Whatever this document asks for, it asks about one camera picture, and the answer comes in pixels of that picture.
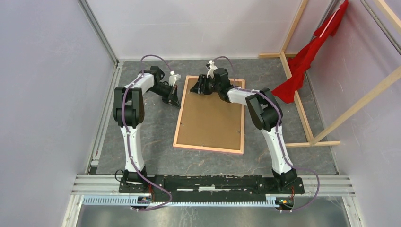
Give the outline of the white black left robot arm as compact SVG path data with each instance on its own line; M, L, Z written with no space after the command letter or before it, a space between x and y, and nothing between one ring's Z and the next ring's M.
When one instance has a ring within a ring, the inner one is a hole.
M157 66L141 71L129 84L114 89L113 118L123 135L125 149L125 169L120 183L131 186L136 192L144 192L149 185L145 161L142 155L140 130L145 117L143 96L153 92L162 102L180 108L177 81L181 75L170 71L168 81L163 81L165 73Z

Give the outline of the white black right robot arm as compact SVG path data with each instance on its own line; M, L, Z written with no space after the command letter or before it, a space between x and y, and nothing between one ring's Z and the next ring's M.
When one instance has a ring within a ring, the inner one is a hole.
M263 134L270 152L274 189L285 193L292 187L297 173L288 158L283 138L283 112L270 89L237 87L229 80L227 69L217 68L213 70L213 76L200 74L190 91L202 95L217 93L227 103L247 106L252 123Z

